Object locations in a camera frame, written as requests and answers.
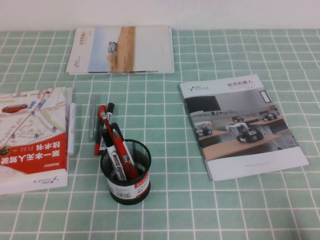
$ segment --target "barcode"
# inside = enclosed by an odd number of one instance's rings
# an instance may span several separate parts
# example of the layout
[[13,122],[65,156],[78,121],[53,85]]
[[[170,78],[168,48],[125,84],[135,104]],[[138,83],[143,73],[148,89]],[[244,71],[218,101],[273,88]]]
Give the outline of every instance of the barcode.
[[117,192],[116,194],[117,194],[118,197],[120,197],[120,198],[124,198],[124,199],[129,199],[129,198],[131,198],[130,192],[128,192],[128,193]]

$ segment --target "book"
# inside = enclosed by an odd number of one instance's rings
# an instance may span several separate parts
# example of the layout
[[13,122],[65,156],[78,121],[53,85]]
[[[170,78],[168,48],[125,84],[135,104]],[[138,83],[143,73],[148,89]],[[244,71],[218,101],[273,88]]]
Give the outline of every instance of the book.
[[78,27],[69,74],[173,73],[169,26]]
[[258,75],[185,82],[180,88],[214,181],[309,164]]
[[67,186],[71,97],[65,87],[0,94],[0,194]]

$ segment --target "wooden desk in photo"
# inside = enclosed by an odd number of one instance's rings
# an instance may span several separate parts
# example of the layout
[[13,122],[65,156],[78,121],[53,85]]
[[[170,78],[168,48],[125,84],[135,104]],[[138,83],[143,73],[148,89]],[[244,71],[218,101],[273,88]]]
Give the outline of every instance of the wooden desk in photo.
[[199,141],[204,140],[204,139],[208,139],[208,138],[212,138],[212,137],[216,137],[216,136],[220,136],[220,135],[224,135],[224,134],[228,134],[227,131],[219,131],[219,130],[213,130],[213,132],[208,135],[208,136],[199,136]]
[[276,139],[280,138],[278,135],[265,135],[262,140],[247,143],[247,142],[239,142],[238,140],[234,139],[231,141],[217,143],[211,146],[207,146],[203,148],[203,154],[207,161],[219,159],[226,157],[231,154],[235,154],[244,150],[249,150],[254,147],[268,144]]
[[224,123],[224,125],[234,125],[234,124],[240,124],[240,123],[248,123],[257,119],[260,119],[261,116],[254,116],[254,117],[249,117],[249,118],[245,118],[243,121],[227,121],[226,123]]
[[271,121],[256,121],[256,122],[252,122],[249,124],[250,127],[253,127],[253,126],[258,126],[258,128],[260,129],[260,131],[263,133],[263,134],[267,134],[267,135],[273,135],[273,132],[271,131],[269,125],[271,124],[274,124],[274,123],[277,123],[279,121],[283,121],[284,118],[282,116],[278,116],[277,119],[274,119],[274,120],[271,120]]

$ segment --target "black mesh pen holder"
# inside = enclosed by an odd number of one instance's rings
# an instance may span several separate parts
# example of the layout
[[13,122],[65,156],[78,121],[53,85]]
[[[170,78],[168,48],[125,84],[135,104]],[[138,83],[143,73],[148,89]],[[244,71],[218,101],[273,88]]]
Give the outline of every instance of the black mesh pen holder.
[[150,192],[151,154],[139,141],[125,139],[125,143],[139,173],[138,178],[127,182],[119,181],[107,150],[101,156],[100,167],[106,176],[111,197],[120,204],[134,205],[144,200]]

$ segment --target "red car illustration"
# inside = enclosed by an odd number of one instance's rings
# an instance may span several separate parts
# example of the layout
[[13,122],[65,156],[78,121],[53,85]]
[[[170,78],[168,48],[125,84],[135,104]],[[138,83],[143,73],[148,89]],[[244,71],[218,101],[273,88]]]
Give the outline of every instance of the red car illustration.
[[5,114],[13,114],[22,109],[28,108],[28,104],[20,104],[20,105],[13,105],[13,106],[6,106],[2,108],[2,112]]

